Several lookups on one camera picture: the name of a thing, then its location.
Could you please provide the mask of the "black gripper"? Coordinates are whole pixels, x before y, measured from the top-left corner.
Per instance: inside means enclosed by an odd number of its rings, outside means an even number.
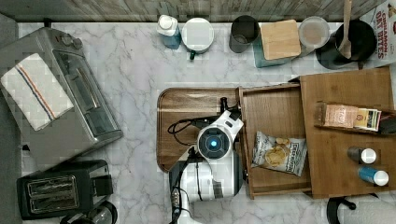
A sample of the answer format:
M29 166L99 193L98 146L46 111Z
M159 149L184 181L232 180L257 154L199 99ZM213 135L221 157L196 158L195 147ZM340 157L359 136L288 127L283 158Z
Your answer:
M228 106L228 98L227 97L221 97L220 98L220 112L224 113L225 111L231 112L233 115L240 116L241 115L241 109L239 104L236 104L234 106Z

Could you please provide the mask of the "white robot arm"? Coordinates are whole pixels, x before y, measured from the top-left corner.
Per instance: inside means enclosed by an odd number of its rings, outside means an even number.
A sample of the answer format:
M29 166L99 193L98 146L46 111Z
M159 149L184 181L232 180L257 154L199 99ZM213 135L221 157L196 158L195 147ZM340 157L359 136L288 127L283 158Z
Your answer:
M190 119L189 124L200 132L169 171L169 224L201 224L191 217L191 203L233 197L243 183L243 165L234 149L244 126L240 107L229 107L222 97L218 116Z

